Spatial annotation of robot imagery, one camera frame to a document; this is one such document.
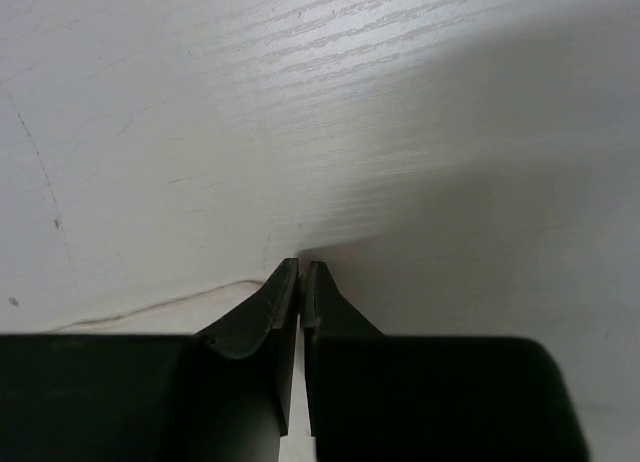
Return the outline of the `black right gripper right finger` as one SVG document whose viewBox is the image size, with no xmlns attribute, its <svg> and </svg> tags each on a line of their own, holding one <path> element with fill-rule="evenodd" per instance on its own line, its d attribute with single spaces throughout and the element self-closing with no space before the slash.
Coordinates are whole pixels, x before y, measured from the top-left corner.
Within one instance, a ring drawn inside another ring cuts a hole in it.
<svg viewBox="0 0 640 462">
<path fill-rule="evenodd" d="M 561 371 L 518 337 L 397 336 L 310 265 L 305 381 L 320 461 L 586 461 Z"/>
</svg>

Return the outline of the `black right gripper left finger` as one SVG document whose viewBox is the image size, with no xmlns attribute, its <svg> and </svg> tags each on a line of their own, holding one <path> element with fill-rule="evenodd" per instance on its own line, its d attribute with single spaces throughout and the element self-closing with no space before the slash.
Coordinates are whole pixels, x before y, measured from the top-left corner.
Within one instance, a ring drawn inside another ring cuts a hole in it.
<svg viewBox="0 0 640 462">
<path fill-rule="evenodd" d="M 275 461 L 288 433 L 299 262 L 201 330 L 189 403 L 192 461 Z"/>
</svg>

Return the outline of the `white t shirt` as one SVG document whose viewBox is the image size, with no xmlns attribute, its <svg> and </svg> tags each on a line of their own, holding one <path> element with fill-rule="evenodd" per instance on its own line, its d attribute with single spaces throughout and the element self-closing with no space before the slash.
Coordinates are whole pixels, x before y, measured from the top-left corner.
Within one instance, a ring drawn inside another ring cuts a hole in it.
<svg viewBox="0 0 640 462">
<path fill-rule="evenodd" d="M 75 321 L 46 334 L 193 334 L 256 293 L 264 282 L 241 280 L 143 308 Z"/>
</svg>

